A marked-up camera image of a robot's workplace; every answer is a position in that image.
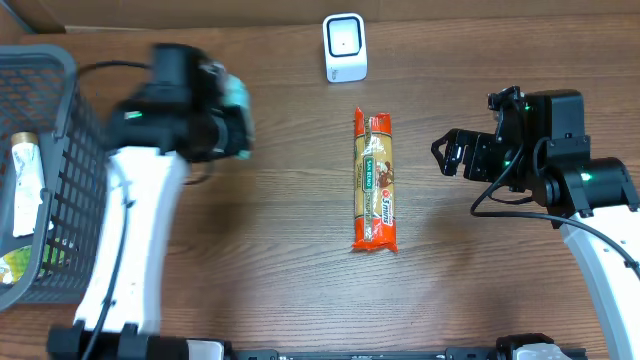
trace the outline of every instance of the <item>wooden table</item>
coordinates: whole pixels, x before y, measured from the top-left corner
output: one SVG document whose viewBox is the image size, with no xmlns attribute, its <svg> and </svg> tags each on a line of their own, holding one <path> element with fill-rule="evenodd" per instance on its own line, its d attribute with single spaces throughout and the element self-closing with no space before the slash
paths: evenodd
<svg viewBox="0 0 640 360">
<path fill-rule="evenodd" d="M 476 219 L 486 186 L 440 174 L 429 148 L 453 127 L 491 132 L 486 94 L 576 88 L 593 156 L 640 185 L 640 16 L 367 24 L 369 75 L 328 85 L 320 25 L 24 37 L 80 64 L 149 61 L 155 42 L 205 49 L 253 100 L 255 156 L 216 163 L 184 190 L 166 257 L 162 333 L 282 351 L 436 350 L 543 332 L 607 350 L 560 233 L 534 220 Z M 106 115 L 145 79 L 105 69 L 81 86 Z M 400 253 L 352 253 L 353 123 L 390 112 Z M 0 357 L 44 354 L 75 306 L 0 315 Z"/>
</svg>

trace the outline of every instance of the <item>spaghetti package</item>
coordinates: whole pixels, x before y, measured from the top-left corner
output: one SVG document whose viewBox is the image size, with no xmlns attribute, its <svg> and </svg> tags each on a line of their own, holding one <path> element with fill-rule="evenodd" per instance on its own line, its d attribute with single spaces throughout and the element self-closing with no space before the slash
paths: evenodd
<svg viewBox="0 0 640 360">
<path fill-rule="evenodd" d="M 355 113 L 355 249 L 398 252 L 394 217 L 391 115 Z"/>
</svg>

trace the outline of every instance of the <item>plastic crate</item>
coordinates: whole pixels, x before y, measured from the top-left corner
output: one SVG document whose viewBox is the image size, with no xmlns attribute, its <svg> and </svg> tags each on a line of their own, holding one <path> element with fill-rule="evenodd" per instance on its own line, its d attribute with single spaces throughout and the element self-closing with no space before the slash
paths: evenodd
<svg viewBox="0 0 640 360">
<path fill-rule="evenodd" d="M 16 302 L 78 303 L 89 284 L 105 209 L 107 155 L 102 127 L 75 74 L 73 58 L 59 47 L 0 46 L 0 256 L 31 245 L 24 275 L 13 285 L 0 284 L 0 311 Z M 10 138 L 21 131 L 38 135 L 45 189 L 34 234 L 14 238 Z"/>
</svg>

